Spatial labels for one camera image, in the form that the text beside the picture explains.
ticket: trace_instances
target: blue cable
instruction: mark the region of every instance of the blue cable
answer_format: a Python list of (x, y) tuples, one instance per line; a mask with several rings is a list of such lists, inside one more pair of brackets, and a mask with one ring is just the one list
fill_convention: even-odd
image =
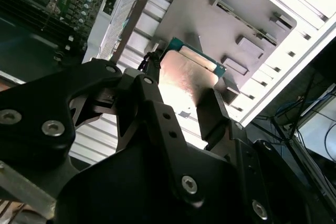
[[(326, 94), (326, 95), (325, 95), (324, 97), (322, 97), (322, 98), (319, 98), (319, 99), (316, 99), (316, 100), (306, 101), (305, 104), (307, 104), (307, 103), (314, 103), (314, 102), (317, 102), (317, 101), (323, 101), (323, 100), (325, 100), (326, 98), (328, 98), (330, 95), (332, 95), (331, 92), (329, 92), (328, 94)], [(277, 114), (279, 114), (280, 112), (284, 111), (286, 108), (288, 108), (289, 106), (291, 106), (291, 105), (293, 105), (293, 104), (295, 104), (295, 103), (297, 103), (297, 102), (287, 102), (287, 103), (281, 105), (281, 106), (278, 108), (278, 110), (277, 110), (277, 112), (275, 113), (274, 116), (276, 116)]]

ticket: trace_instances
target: rectangular cutout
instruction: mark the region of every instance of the rectangular cutout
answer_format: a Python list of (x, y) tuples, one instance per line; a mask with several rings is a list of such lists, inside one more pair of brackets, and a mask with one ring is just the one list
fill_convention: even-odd
[(222, 59), (221, 62), (225, 67), (232, 68), (232, 69), (236, 70), (238, 73), (242, 74), (243, 76), (248, 73), (248, 69), (246, 69), (242, 65), (238, 64), (237, 62), (235, 62), (234, 60), (232, 60), (232, 59), (230, 59), (226, 56)]
[(288, 55), (291, 56), (291, 57), (294, 57), (295, 53), (291, 51), (291, 52), (288, 52)]
[(108, 15), (112, 15), (115, 3), (116, 0), (106, 0), (103, 12), (105, 12)]
[(215, 2), (212, 4), (212, 6), (218, 7), (221, 10), (223, 10), (226, 13), (229, 13), (229, 14), (231, 14), (230, 12), (234, 11), (234, 9), (231, 6), (227, 5), (226, 3), (224, 3), (221, 0), (215, 0)]
[(243, 51), (247, 52), (254, 58), (258, 59), (264, 53), (264, 50), (262, 48), (258, 47), (256, 44), (254, 44), (252, 41), (248, 40), (244, 36), (240, 36), (237, 39), (236, 43)]
[(311, 39), (311, 36), (308, 35), (308, 34), (305, 34), (303, 37), (304, 37), (306, 40), (310, 40), (310, 39)]

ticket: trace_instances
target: metal slot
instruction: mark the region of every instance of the metal slot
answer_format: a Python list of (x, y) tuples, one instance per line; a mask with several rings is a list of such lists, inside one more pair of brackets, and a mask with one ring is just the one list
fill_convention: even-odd
[(280, 28), (283, 30), (292, 30), (293, 26), (290, 24), (290, 21), (288, 18), (286, 18), (284, 15), (280, 15), (278, 13), (274, 13), (274, 17), (271, 18), (271, 21), (277, 24)]
[(250, 25), (249, 23), (247, 23), (245, 20), (243, 20), (242, 18), (240, 18), (238, 15), (236, 15), (233, 11), (234, 9), (227, 5), (226, 3), (224, 3), (222, 0), (215, 0), (215, 2), (212, 4), (212, 6), (214, 7), (218, 7), (221, 10), (225, 11), (227, 14), (230, 14), (232, 16), (234, 16), (236, 18), (236, 20), (242, 22), (244, 25), (246, 25), (248, 28), (252, 29), (257, 36), (260, 36), (261, 38), (264, 38), (265, 40), (267, 40), (269, 43), (271, 43), (273, 46), (277, 46), (277, 43), (275, 41), (275, 39), (272, 36), (267, 37), (264, 33), (266, 33), (263, 30), (258, 30), (256, 28), (254, 28), (252, 25)]

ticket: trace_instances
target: black plastic part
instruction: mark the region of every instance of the black plastic part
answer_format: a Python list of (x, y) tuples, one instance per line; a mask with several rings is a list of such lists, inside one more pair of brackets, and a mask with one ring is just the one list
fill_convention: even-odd
[(332, 223), (321, 201), (316, 201), (277, 150), (268, 142), (253, 144), (266, 183), (269, 204), (279, 223)]
[(206, 198), (199, 208), (188, 208), (170, 190), (160, 150), (145, 137), (138, 135), (134, 144), (70, 181), (57, 199), (54, 224), (250, 223), (241, 213), (232, 165), (189, 146), (192, 176)]
[[(137, 115), (119, 139), (118, 149), (127, 148), (139, 139), (150, 141), (161, 153), (162, 168), (175, 197), (195, 208), (200, 207), (204, 200), (202, 188), (195, 194), (188, 194), (181, 184), (182, 177), (193, 177), (194, 171), (174, 110), (163, 103), (158, 85), (149, 76), (137, 76), (131, 89), (138, 100)], [(123, 124), (121, 119), (118, 118), (118, 125)]]
[(209, 89), (205, 92), (197, 106), (197, 118), (201, 137), (211, 149), (224, 136), (225, 127), (222, 126), (229, 121), (223, 99), (217, 90)]
[[(106, 69), (108, 65), (114, 67), (114, 73)], [(89, 96), (106, 86), (113, 88), (121, 76), (113, 63), (93, 60), (1, 92), (0, 110), (15, 110), (22, 119), (14, 125), (0, 124), (0, 160), (10, 164), (33, 164), (35, 169), (61, 164), (75, 140), (70, 101), (82, 94)], [(61, 136), (47, 136), (42, 132), (43, 123), (49, 120), (64, 125)]]
[[(268, 203), (264, 179), (259, 165), (258, 153), (247, 138), (245, 129), (235, 121), (228, 121), (225, 135), (212, 148), (212, 153), (226, 157), (238, 171), (241, 199), (245, 214), (251, 216), (254, 223), (272, 223), (272, 213)], [(252, 202), (256, 200), (265, 208), (267, 219), (261, 220), (253, 210)]]

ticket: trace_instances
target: screw hole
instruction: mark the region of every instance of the screw hole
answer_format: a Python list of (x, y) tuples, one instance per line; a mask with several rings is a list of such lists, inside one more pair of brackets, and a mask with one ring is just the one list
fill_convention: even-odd
[(171, 118), (170, 115), (168, 115), (167, 113), (163, 113), (163, 117), (168, 119), (168, 120)]
[(59, 127), (57, 125), (55, 125), (55, 124), (48, 125), (48, 128), (51, 131), (57, 131), (59, 129)]
[(257, 174), (256, 170), (252, 167), (252, 166), (248, 166), (248, 169), (253, 173), (253, 174)]
[(253, 159), (253, 155), (250, 152), (246, 152), (246, 156)]
[(6, 113), (6, 114), (4, 114), (4, 119), (14, 120), (15, 119), (15, 115), (13, 115), (12, 113)]
[(169, 136), (171, 136), (172, 138), (177, 138), (177, 134), (174, 131), (169, 131)]

